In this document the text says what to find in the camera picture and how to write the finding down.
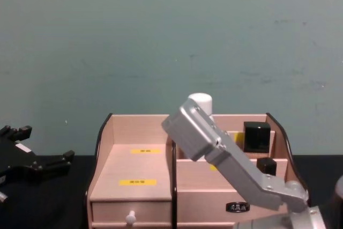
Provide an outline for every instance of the white knob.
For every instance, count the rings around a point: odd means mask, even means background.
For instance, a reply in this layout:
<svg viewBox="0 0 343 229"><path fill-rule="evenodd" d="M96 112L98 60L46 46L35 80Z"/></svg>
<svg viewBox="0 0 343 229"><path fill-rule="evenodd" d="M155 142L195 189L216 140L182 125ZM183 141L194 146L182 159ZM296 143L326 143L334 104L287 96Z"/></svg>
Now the white knob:
<svg viewBox="0 0 343 229"><path fill-rule="evenodd" d="M133 225L136 222L135 212L130 211L130 213L126 216L126 223L128 225Z"/></svg>
<svg viewBox="0 0 343 229"><path fill-rule="evenodd" d="M189 95L188 98L194 100L208 116L212 115L212 97L210 95L206 93L194 93Z"/></svg>

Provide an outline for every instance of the teal wall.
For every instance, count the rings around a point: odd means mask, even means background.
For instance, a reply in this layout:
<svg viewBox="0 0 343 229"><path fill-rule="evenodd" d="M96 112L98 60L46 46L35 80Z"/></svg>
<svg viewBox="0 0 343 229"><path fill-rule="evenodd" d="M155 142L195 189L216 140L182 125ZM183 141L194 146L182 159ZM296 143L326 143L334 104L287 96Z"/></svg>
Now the teal wall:
<svg viewBox="0 0 343 229"><path fill-rule="evenodd" d="M108 113L273 114L295 154L343 154L343 0L0 0L0 124L94 151Z"/></svg>

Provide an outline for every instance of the gray robot arm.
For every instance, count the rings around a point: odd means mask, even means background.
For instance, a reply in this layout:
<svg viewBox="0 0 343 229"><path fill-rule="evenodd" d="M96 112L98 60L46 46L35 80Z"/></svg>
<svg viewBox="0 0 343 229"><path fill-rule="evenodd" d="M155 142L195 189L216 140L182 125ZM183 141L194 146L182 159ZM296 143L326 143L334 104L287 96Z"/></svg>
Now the gray robot arm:
<svg viewBox="0 0 343 229"><path fill-rule="evenodd" d="M240 229L325 229L319 208L307 206L308 193L298 182L263 174L194 100L188 99L162 127L188 158L204 156L250 204L271 210L287 204L288 214L257 219L254 227L241 223Z"/></svg>

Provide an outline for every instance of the white cylinder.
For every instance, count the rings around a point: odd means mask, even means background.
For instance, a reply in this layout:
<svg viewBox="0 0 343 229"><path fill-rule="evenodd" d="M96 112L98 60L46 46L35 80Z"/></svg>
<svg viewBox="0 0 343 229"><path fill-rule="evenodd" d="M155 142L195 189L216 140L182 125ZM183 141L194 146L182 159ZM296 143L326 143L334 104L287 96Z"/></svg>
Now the white cylinder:
<svg viewBox="0 0 343 229"><path fill-rule="evenodd" d="M126 223L128 225L133 225L136 222L136 216L134 211L130 211L130 213L126 216Z"/></svg>
<svg viewBox="0 0 343 229"><path fill-rule="evenodd" d="M198 106L205 111L208 116L212 115L212 97L206 93L194 93L188 96L194 100Z"/></svg>

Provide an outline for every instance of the black table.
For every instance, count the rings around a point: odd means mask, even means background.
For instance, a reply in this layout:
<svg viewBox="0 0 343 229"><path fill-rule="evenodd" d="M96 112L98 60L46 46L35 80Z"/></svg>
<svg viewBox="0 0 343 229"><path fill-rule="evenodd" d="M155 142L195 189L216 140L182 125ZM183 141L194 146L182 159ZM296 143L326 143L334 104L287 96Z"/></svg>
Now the black table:
<svg viewBox="0 0 343 229"><path fill-rule="evenodd" d="M343 175L343 156L294 156L294 161L309 187L312 205L326 202ZM66 177L0 188L10 196L0 208L0 228L86 228L84 196L93 168L93 156L76 156Z"/></svg>

